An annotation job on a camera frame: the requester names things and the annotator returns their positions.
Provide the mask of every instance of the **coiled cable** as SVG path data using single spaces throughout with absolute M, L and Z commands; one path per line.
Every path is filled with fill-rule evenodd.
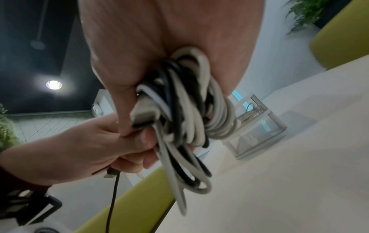
M 199 194 L 211 191 L 210 171 L 188 146 L 206 148 L 209 139 L 230 136 L 237 127 L 234 107 L 211 76 L 206 55 L 191 46 L 154 66 L 136 92 L 132 127 L 154 127 L 155 152 L 186 215 L 183 189 Z

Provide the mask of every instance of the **ceiling light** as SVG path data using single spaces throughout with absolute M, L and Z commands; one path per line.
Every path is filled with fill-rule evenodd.
M 51 81 L 48 81 L 46 83 L 46 87 L 51 89 L 51 90 L 57 90 L 57 89 L 60 89 L 62 87 L 62 83 L 58 82 L 58 81 L 55 81 L 55 80 L 51 80 Z

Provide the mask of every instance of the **tiled floor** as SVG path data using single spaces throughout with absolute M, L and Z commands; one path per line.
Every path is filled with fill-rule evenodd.
M 91 118 L 90 112 L 10 117 L 15 125 L 15 135 L 22 142 L 53 136 Z

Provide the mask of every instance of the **black cable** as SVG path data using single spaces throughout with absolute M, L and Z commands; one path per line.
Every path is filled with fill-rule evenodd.
M 109 227 L 110 227 L 110 220 L 111 220 L 111 214 L 113 213 L 115 199 L 116 199 L 116 191 L 118 189 L 118 183 L 119 183 L 119 176 L 120 172 L 117 173 L 115 177 L 115 183 L 114 183 L 114 189 L 113 189 L 113 198 L 111 199 L 111 205 L 108 213 L 108 219 L 106 220 L 106 228 L 105 233 L 109 233 Z

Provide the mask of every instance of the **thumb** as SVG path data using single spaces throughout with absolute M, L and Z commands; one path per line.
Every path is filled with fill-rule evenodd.
M 133 132 L 122 137 L 118 133 L 109 135 L 107 148 L 111 156 L 122 156 L 140 153 L 152 149 L 156 145 L 156 135 L 153 128 Z

